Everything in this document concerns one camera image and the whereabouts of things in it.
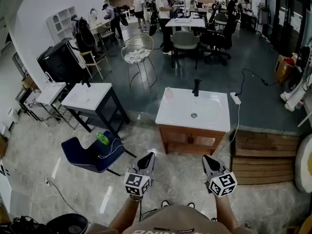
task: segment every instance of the black faucet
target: black faucet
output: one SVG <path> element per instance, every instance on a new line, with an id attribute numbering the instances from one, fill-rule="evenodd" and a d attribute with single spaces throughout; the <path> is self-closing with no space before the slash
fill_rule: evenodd
<path id="1" fill-rule="evenodd" d="M 91 87 L 90 82 L 88 81 L 88 78 L 83 78 L 82 81 L 81 81 L 81 83 L 82 83 L 82 85 L 83 85 L 84 83 L 86 83 L 87 86 L 88 86 L 88 88 Z"/>
<path id="2" fill-rule="evenodd" d="M 202 81 L 202 80 L 200 80 L 200 79 L 195 79 L 195 80 L 194 80 L 195 86 L 194 86 L 194 89 L 193 89 L 192 93 L 194 94 L 195 97 L 198 97 L 199 83 L 200 83 L 201 81 Z"/>

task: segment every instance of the green bottle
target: green bottle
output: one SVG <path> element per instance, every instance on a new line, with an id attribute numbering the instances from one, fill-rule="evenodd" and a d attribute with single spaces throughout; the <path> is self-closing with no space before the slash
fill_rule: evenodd
<path id="1" fill-rule="evenodd" d="M 97 133 L 97 139 L 101 141 L 105 146 L 109 145 L 109 139 L 105 135 Z"/>

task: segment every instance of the dark gray floor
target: dark gray floor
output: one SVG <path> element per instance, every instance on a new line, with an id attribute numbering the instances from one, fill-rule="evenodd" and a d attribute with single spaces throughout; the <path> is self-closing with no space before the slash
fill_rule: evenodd
<path id="1" fill-rule="evenodd" d="M 144 29 L 138 29 L 136 23 L 122 28 L 124 39 L 140 33 Z M 155 48 L 159 48 L 162 43 L 162 34 L 156 33 L 153 36 Z M 230 107 L 231 124 L 237 124 L 238 106 L 234 104 L 230 97 L 230 92 L 239 92 L 242 83 L 242 69 L 248 68 L 257 73 L 269 84 L 276 82 L 274 67 L 277 61 L 277 52 L 265 40 L 259 41 L 259 35 L 241 29 L 233 34 L 233 46 L 228 51 L 232 59 L 228 60 L 227 66 L 223 66 L 217 58 L 213 58 L 207 63 L 203 57 L 198 62 L 195 70 L 195 60 L 189 57 L 181 58 L 175 68 L 171 67 L 171 57 L 163 55 L 161 50 L 154 50 L 150 55 L 151 61 L 157 72 L 157 81 L 149 89 L 144 71 L 144 66 L 140 63 L 143 83 L 140 75 L 137 75 L 129 88 L 127 63 L 121 56 L 120 47 L 115 43 L 109 48 L 109 62 L 113 71 L 107 74 L 105 62 L 101 65 L 107 77 L 104 82 L 111 82 L 113 88 L 127 111 L 145 112 L 156 115 L 159 104 L 166 87 L 193 89 L 194 79 L 200 78 L 200 90 L 222 92 L 228 94 Z M 145 60 L 148 76 L 154 80 L 149 60 Z M 137 65 L 130 66 L 130 76 L 136 73 Z M 240 108 L 240 125 L 261 129 L 294 132 L 304 134 L 311 131 L 309 121 L 302 127 L 297 128 L 301 112 L 290 112 L 284 108 L 284 103 L 280 99 L 283 88 L 276 84 L 274 86 L 264 86 L 264 84 L 246 72 L 246 79 L 243 86 L 243 93 L 239 96 L 242 101 Z M 102 82 L 97 74 L 92 82 Z"/>

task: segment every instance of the wooden pallet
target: wooden pallet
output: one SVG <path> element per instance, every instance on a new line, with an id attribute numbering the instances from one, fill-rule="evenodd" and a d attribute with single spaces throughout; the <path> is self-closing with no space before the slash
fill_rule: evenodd
<path id="1" fill-rule="evenodd" d="M 232 171 L 240 185 L 293 180 L 293 162 L 300 143 L 296 136 L 237 131 Z"/>

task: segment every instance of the shoe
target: shoe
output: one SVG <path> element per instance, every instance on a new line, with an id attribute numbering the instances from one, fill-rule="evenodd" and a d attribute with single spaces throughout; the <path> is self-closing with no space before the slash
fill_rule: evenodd
<path id="1" fill-rule="evenodd" d="M 166 206 L 170 206 L 169 202 L 167 200 L 164 200 L 162 203 L 161 203 L 161 207 L 164 208 Z"/>
<path id="2" fill-rule="evenodd" d="M 169 52 L 167 52 L 167 53 L 165 53 L 165 52 L 162 52 L 164 55 L 169 55 L 169 56 L 172 56 L 172 53 L 171 53 L 171 51 L 169 51 Z"/>
<path id="3" fill-rule="evenodd" d="M 193 209 L 195 209 L 195 204 L 194 203 L 188 203 L 188 205 L 187 205 L 188 207 L 191 207 L 191 208 L 193 208 Z"/>

